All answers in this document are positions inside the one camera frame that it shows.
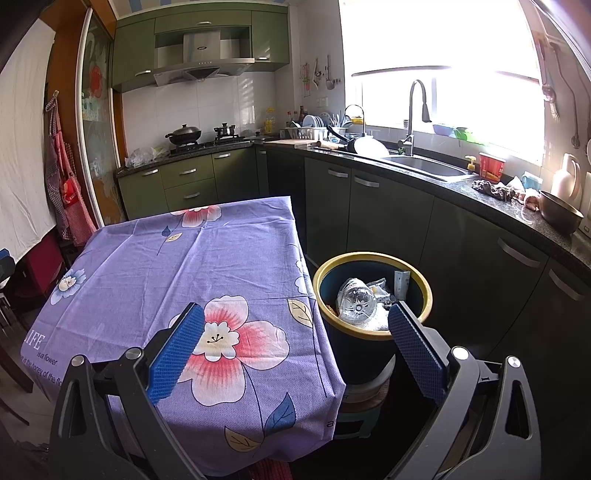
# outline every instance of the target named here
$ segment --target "brown bowl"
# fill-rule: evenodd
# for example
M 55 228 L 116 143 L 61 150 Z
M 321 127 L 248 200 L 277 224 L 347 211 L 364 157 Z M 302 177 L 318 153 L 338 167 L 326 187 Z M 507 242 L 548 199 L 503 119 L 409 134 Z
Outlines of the brown bowl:
M 565 235 L 574 233 L 583 220 L 583 214 L 576 208 L 543 190 L 540 190 L 540 212 L 546 222 Z

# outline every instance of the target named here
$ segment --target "window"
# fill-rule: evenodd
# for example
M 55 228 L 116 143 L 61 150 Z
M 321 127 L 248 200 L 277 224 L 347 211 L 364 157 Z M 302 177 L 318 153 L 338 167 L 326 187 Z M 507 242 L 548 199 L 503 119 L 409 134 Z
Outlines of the window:
M 340 10 L 347 103 L 362 103 L 369 125 L 402 128 L 420 79 L 434 123 L 541 162 L 540 67 L 519 0 L 340 0 Z M 413 127 L 433 133 L 415 95 Z

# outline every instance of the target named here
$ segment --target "trash can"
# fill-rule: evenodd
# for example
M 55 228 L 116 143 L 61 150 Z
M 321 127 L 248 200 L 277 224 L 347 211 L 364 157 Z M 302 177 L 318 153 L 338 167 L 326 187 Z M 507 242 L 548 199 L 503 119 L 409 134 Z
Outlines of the trash can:
M 403 260 L 372 252 L 348 253 L 326 261 L 314 275 L 313 288 L 320 314 L 340 374 L 348 387 L 367 384 L 378 376 L 387 380 L 394 368 L 392 357 L 397 353 L 397 347 L 390 332 L 357 328 L 338 318 L 327 305 L 335 307 L 340 286 L 352 277 L 365 283 L 386 278 L 388 290 L 394 291 L 396 270 L 410 271 L 406 303 L 419 321 L 424 322 L 433 304 L 431 288 L 425 277 Z

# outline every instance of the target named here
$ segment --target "drawer handle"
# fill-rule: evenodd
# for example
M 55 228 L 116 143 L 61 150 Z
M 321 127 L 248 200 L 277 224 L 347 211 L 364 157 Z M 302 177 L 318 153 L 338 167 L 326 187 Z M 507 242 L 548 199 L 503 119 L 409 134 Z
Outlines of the drawer handle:
M 512 256 L 518 262 L 523 263 L 525 266 L 531 267 L 531 268 L 538 268 L 540 266 L 540 262 L 538 262 L 537 260 L 533 260 L 533 259 L 531 259 L 529 257 L 526 257 L 524 254 L 521 254 L 517 250 L 515 250 L 514 248 L 511 248 L 509 245 L 507 245 L 503 241 L 502 238 L 499 238 L 497 240 L 497 243 L 499 244 L 499 247 L 501 247 L 501 249 L 503 250 L 503 252 L 505 252 L 506 254 Z
M 566 283 L 564 283 L 562 280 L 560 280 L 558 278 L 558 275 L 556 275 L 556 273 L 554 273 L 554 270 L 550 269 L 550 271 L 548 272 L 548 275 L 550 276 L 550 279 L 554 282 L 554 285 L 556 285 L 560 290 L 562 290 L 564 293 L 566 293 L 574 301 L 582 301 L 584 299 L 584 295 L 581 295 L 580 293 L 575 292 Z
M 329 168 L 329 175 L 332 175 L 333 177 L 338 177 L 340 179 L 348 179 L 349 178 L 349 174 L 348 173 L 342 173 L 342 172 L 339 172 L 339 171 L 334 171 L 334 170 L 331 170 L 330 168 Z
M 363 185 L 364 187 L 371 187 L 373 189 L 379 188 L 379 183 L 377 181 L 367 181 L 364 179 L 360 179 L 359 177 L 353 177 L 357 183 Z

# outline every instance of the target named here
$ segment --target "flower print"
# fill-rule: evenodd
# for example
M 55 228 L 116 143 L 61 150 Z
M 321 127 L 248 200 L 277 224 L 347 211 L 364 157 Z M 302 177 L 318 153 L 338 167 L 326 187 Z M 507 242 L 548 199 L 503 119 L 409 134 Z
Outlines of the flower print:
M 310 275 L 305 267 L 304 260 L 298 260 L 295 265 L 300 270 L 301 276 L 296 278 L 295 286 L 300 293 L 304 295 L 308 295 L 309 297 L 315 298 L 314 296 L 314 288 L 312 287 L 312 282 L 310 280 Z
M 243 297 L 213 299 L 204 311 L 205 330 L 177 382 L 190 380 L 201 405 L 237 402 L 246 388 L 243 365 L 269 370 L 287 358 L 285 332 L 265 320 L 246 322 L 248 303 Z
M 195 227 L 201 225 L 204 221 L 214 222 L 222 216 L 222 209 L 217 205 L 209 207 L 197 207 L 189 210 L 179 210 L 172 212 L 173 215 L 183 215 L 183 227 Z
M 56 285 L 53 293 L 51 294 L 51 298 L 49 299 L 52 305 L 55 305 L 59 302 L 62 298 L 70 297 L 74 295 L 86 280 L 86 275 L 84 274 L 84 268 L 81 270 L 73 271 L 68 270 L 66 275 L 60 280 L 60 282 Z

